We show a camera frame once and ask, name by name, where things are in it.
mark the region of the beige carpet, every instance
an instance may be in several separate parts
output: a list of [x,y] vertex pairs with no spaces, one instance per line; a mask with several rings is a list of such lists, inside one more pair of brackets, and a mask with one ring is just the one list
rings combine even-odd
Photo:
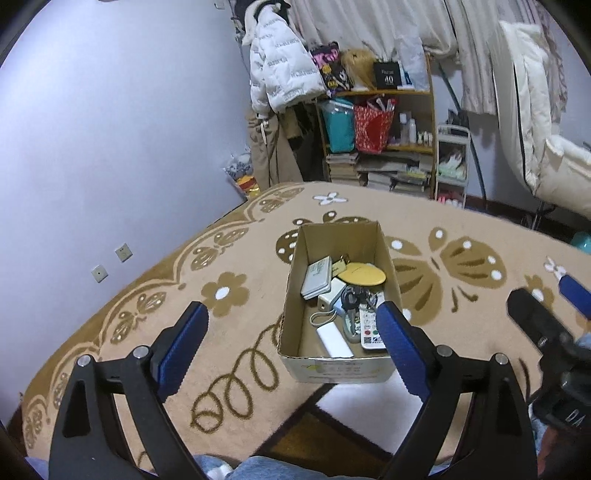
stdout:
[[[551,257],[591,284],[589,257],[566,244],[428,200],[329,183],[285,184],[227,215],[146,272],[52,356],[23,403],[29,454],[48,458],[61,395],[79,355],[123,357],[134,346],[151,344],[190,301],[199,300],[210,310],[210,329],[180,392],[166,403],[191,452],[242,460],[258,451],[331,474],[355,471],[319,459],[313,446],[320,442],[325,458],[337,452],[331,445],[342,445],[341,450],[357,449],[371,458],[368,465],[377,471],[388,454],[318,412],[315,403],[325,391],[296,383],[275,350],[298,226],[366,218],[380,221],[388,235],[404,308],[435,344],[475,358],[503,351],[514,365],[522,359],[536,388],[539,358],[506,316],[509,292],[524,286],[539,290],[574,335],[587,328],[559,296],[556,279],[544,266]],[[523,370],[516,370],[525,387]],[[118,406],[134,456],[149,466],[122,399]]]

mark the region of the colorful bag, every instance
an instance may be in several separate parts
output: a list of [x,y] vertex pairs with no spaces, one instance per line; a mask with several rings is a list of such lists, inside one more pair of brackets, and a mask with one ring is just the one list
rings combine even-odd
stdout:
[[330,97],[333,97],[337,92],[351,90],[352,82],[340,62],[339,44],[337,42],[334,41],[329,45],[314,48],[310,54],[320,70]]
[[394,111],[380,112],[366,106],[355,106],[355,145],[365,153],[381,153],[388,143]]

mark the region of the bottle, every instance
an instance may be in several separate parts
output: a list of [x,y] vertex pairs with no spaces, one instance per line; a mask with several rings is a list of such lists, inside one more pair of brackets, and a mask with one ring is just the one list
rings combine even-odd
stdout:
[[414,118],[408,123],[408,141],[411,145],[417,144],[417,122]]
[[408,145],[408,117],[406,113],[400,114],[400,144]]

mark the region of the power outlet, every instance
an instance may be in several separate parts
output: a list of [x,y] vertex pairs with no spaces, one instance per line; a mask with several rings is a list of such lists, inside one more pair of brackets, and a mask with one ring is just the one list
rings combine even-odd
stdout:
[[133,255],[127,244],[121,245],[117,250],[115,250],[115,253],[119,257],[119,260],[121,260],[121,263],[129,259],[131,255]]
[[109,276],[107,270],[102,265],[97,265],[91,273],[97,283],[102,282],[105,278]]

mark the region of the curtain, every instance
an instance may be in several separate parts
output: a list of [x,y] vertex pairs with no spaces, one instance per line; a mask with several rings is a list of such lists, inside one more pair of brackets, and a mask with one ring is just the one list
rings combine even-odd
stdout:
[[395,39],[407,35],[437,57],[457,52],[443,0],[297,0],[292,10],[309,48],[337,41],[343,50],[364,47],[395,60]]
[[464,78],[463,107],[496,114],[486,42],[499,14],[482,0],[297,0],[296,27],[309,47],[338,41],[396,60],[395,39],[419,36],[438,58],[458,56]]

